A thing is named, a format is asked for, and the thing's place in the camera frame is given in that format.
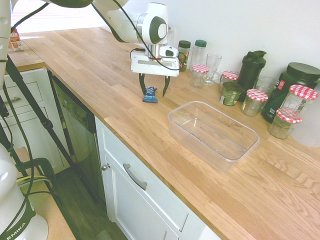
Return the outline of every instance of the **blue snack bag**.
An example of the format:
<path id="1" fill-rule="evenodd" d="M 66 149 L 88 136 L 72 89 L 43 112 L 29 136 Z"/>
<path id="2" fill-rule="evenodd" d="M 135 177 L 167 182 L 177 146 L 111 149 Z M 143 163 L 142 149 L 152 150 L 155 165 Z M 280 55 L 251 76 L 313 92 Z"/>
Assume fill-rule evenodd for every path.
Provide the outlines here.
<path id="1" fill-rule="evenodd" d="M 142 102 L 145 103 L 158 103 L 158 100 L 156 99 L 156 90 L 157 88 L 153 86 L 146 86 L 145 87 L 145 96 L 142 99 Z"/>

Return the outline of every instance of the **black shaker bottle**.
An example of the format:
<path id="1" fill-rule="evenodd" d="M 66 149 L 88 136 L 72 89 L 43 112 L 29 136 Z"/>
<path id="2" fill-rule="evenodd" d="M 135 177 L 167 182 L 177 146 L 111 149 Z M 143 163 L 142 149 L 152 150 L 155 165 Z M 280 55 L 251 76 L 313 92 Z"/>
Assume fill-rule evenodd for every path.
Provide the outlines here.
<path id="1" fill-rule="evenodd" d="M 243 102 L 246 98 L 247 90 L 252 89 L 261 69 L 266 65 L 264 59 L 265 51 L 249 51 L 242 59 L 242 67 L 239 73 L 237 83 L 244 87 L 245 91 L 241 93 L 238 101 Z"/>

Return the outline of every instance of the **drinking glass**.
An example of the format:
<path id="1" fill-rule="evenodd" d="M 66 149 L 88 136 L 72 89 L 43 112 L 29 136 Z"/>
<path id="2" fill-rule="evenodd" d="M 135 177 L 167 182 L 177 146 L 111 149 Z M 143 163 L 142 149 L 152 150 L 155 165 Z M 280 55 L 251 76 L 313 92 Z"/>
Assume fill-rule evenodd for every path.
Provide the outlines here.
<path id="1" fill-rule="evenodd" d="M 204 84 L 205 85 L 213 85 L 214 78 L 219 78 L 220 76 L 216 76 L 216 72 L 218 69 L 218 66 L 220 64 L 220 61 L 222 59 L 221 55 L 215 54 L 215 53 L 208 53 L 206 55 L 206 66 L 209 68 L 209 72 L 206 74 L 205 79 L 204 79 Z"/>
<path id="2" fill-rule="evenodd" d="M 267 94 L 268 97 L 272 94 L 275 89 L 277 79 L 269 76 L 259 76 L 255 81 L 253 88 L 258 89 Z"/>

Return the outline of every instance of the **dark green container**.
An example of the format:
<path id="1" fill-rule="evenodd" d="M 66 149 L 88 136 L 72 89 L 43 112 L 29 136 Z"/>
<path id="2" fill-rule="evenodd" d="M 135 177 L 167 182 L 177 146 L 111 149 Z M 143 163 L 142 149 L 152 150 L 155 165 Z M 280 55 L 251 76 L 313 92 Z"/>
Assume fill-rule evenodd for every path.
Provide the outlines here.
<path id="1" fill-rule="evenodd" d="M 291 85 L 299 84 L 314 89 L 319 78 L 320 69 L 299 62 L 289 63 L 286 71 L 281 73 L 275 89 L 263 107 L 264 119 L 269 123 L 274 121 L 276 111 L 284 102 Z"/>
<path id="2" fill-rule="evenodd" d="M 234 81 L 226 81 L 222 84 L 223 90 L 221 93 L 220 102 L 227 106 L 234 106 L 238 98 L 245 89 Z"/>
<path id="3" fill-rule="evenodd" d="M 265 51 L 249 51 L 242 59 L 242 67 L 239 73 L 237 83 L 244 87 L 238 101 L 243 102 L 246 98 L 246 92 L 252 89 L 260 72 L 266 65 L 264 59 Z"/>

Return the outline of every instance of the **wooden floor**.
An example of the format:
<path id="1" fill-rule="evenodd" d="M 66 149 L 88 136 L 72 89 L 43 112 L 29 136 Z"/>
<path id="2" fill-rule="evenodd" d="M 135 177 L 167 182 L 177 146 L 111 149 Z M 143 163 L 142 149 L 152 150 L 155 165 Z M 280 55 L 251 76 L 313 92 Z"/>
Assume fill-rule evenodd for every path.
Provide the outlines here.
<path id="1" fill-rule="evenodd" d="M 61 212 L 77 240 L 127 240 L 108 219 L 105 204 L 93 202 L 70 168 L 58 173 L 56 181 L 55 193 L 62 203 Z"/>

